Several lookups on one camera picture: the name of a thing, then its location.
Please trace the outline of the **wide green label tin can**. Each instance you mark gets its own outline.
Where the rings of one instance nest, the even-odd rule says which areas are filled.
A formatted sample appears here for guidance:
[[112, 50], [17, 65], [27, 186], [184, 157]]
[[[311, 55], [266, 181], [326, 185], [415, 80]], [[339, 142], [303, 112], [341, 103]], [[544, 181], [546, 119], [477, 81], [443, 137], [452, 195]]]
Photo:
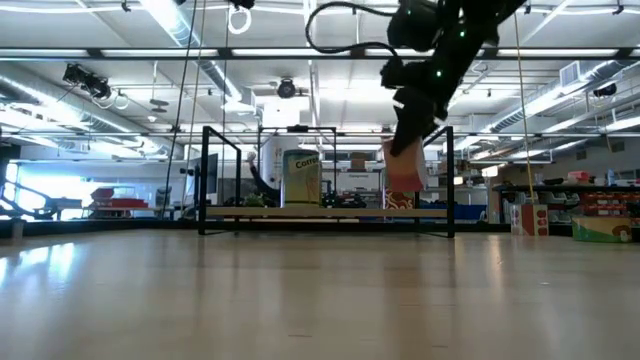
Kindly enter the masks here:
[[576, 241], [597, 243], [631, 243], [631, 220], [624, 217], [576, 216], [571, 220]]

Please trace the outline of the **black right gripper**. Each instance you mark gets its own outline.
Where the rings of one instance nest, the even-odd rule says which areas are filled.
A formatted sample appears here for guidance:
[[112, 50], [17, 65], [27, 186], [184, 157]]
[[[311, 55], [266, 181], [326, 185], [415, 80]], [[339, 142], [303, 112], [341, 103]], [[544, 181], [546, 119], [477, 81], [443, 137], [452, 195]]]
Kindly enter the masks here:
[[390, 154], [399, 156], [439, 128], [453, 97], [453, 61], [434, 55], [423, 61], [392, 59], [393, 110], [397, 117]]

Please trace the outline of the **red swirl label tin can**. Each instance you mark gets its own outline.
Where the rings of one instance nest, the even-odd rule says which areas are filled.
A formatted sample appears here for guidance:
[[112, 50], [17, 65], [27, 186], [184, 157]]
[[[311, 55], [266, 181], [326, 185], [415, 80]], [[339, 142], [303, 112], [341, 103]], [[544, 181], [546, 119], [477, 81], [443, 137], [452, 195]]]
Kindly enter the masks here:
[[390, 189], [385, 190], [383, 206], [391, 210], [407, 210], [415, 208], [414, 192], [397, 192]]

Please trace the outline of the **wooden shelf board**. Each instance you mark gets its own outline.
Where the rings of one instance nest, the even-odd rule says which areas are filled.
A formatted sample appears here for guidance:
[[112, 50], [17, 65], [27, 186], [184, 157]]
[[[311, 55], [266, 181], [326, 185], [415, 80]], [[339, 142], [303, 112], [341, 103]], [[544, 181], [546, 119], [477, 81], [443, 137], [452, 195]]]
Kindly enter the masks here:
[[368, 208], [259, 208], [259, 207], [207, 207], [200, 211], [205, 216], [223, 217], [398, 217], [447, 218], [446, 209], [368, 209]]

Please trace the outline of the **white cylindrical tank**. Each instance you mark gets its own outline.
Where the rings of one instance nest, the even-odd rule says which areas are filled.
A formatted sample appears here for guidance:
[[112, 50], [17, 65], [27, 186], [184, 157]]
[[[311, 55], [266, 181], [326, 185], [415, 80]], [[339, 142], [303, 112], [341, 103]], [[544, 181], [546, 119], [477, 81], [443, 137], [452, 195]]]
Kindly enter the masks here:
[[261, 146], [260, 175], [270, 187], [280, 189], [284, 152], [298, 148], [297, 137], [281, 135], [269, 137]]

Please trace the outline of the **parts bin rack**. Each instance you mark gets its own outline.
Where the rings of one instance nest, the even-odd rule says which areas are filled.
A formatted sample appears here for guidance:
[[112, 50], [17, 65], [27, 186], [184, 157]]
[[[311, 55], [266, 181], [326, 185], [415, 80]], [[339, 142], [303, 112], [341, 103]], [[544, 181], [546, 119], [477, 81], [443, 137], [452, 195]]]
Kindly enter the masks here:
[[632, 192], [542, 192], [551, 223], [570, 223], [573, 217], [640, 216], [640, 193]]

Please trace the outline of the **black overhead frame bar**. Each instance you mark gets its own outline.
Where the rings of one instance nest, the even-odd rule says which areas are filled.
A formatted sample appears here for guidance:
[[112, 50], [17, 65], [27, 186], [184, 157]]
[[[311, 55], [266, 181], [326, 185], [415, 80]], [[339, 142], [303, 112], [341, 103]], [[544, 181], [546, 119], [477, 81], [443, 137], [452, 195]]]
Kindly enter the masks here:
[[[433, 55], [431, 50], [419, 53], [411, 49], [390, 51], [367, 48], [335, 54], [318, 52], [306, 47], [261, 48], [0, 48], [0, 61], [177, 61], [177, 60], [383, 60], [398, 55], [407, 60], [422, 60]], [[624, 48], [535, 48], [485, 47], [478, 51], [481, 61], [561, 61], [619, 60], [640, 61], [640, 47]]]

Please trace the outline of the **black ceiling-mounted device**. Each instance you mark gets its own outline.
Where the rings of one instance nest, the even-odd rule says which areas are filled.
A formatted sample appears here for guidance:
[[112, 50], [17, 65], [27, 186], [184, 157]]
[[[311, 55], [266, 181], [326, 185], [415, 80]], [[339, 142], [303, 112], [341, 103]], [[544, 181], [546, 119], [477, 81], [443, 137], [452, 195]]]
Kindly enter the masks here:
[[62, 80], [72, 86], [79, 87], [93, 99], [104, 100], [112, 94], [107, 78], [99, 77], [79, 64], [68, 64]]

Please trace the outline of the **black monitor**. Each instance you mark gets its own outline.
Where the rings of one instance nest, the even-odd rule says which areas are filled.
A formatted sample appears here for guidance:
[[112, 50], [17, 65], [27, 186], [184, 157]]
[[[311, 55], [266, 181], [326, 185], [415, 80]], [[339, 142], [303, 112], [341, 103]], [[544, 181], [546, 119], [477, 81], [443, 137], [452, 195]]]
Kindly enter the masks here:
[[205, 193], [207, 195], [215, 194], [217, 192], [218, 183], [218, 154], [213, 153], [207, 157], [207, 168], [205, 170], [201, 167], [200, 158], [191, 160], [190, 165], [194, 169], [194, 188], [198, 189], [198, 192], [201, 193], [201, 179], [205, 178]]

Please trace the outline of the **tomato picture tin can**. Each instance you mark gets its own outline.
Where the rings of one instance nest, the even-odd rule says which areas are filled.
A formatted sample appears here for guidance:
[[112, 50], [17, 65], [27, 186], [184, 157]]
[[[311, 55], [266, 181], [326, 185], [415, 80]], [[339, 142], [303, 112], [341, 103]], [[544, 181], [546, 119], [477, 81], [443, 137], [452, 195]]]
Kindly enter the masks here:
[[549, 235], [548, 208], [540, 204], [516, 204], [510, 208], [511, 233], [518, 236]]

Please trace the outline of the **person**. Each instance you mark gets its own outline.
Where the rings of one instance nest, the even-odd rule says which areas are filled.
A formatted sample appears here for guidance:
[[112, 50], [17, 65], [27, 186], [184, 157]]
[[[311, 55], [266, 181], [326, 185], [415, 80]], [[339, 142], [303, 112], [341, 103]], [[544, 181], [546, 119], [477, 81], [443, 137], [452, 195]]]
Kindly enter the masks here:
[[264, 195], [265, 198], [269, 199], [276, 206], [279, 205], [280, 202], [280, 191], [276, 188], [271, 187], [267, 182], [265, 182], [255, 164], [256, 154], [254, 152], [250, 152], [247, 156], [247, 163], [249, 165], [250, 173], [253, 177], [254, 183], [258, 189], [258, 191]]

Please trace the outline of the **shelving with blue bins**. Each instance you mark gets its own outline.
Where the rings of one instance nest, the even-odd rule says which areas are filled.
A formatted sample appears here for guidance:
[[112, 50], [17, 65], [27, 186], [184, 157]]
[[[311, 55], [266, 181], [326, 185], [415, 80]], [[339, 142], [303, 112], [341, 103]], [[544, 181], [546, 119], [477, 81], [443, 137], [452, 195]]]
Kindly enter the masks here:
[[[446, 203], [440, 202], [421, 202], [421, 209], [429, 209], [429, 210], [444, 210], [446, 211], [448, 206]], [[486, 205], [466, 205], [466, 204], [454, 204], [454, 219], [464, 220], [464, 221], [479, 221], [481, 215], [486, 211]]]

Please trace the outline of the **black metal shelf frame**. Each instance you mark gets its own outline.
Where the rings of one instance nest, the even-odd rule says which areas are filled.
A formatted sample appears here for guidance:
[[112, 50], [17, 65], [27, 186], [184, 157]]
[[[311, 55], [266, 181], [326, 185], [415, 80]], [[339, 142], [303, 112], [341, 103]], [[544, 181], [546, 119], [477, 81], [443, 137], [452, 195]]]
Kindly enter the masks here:
[[421, 209], [419, 195], [414, 195], [412, 209], [367, 209], [367, 208], [322, 208], [322, 207], [290, 207], [290, 208], [259, 208], [241, 207], [235, 203], [232, 207], [213, 206], [207, 203], [208, 169], [209, 169], [209, 140], [211, 136], [220, 139], [223, 144], [236, 151], [235, 180], [241, 180], [242, 151], [210, 126], [205, 126], [202, 132], [202, 151], [200, 164], [196, 167], [198, 177], [195, 185], [197, 197], [197, 231], [201, 236], [221, 233], [223, 231], [238, 231], [243, 219], [257, 219], [256, 230], [282, 230], [287, 220], [299, 220], [301, 231], [326, 231], [328, 224], [341, 224], [346, 231], [362, 232], [363, 218], [398, 219], [410, 218], [414, 225], [409, 232], [431, 234], [452, 239], [455, 237], [454, 214], [454, 185], [453, 176], [447, 176], [447, 207], [444, 209]]

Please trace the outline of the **red machine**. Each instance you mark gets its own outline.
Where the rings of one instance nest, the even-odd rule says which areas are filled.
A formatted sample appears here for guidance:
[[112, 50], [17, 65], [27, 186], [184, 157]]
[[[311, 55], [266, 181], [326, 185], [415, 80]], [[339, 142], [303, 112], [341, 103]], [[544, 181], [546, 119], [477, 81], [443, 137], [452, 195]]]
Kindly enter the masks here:
[[145, 200], [132, 197], [117, 197], [116, 188], [100, 187], [91, 193], [92, 208], [145, 209], [149, 205]]

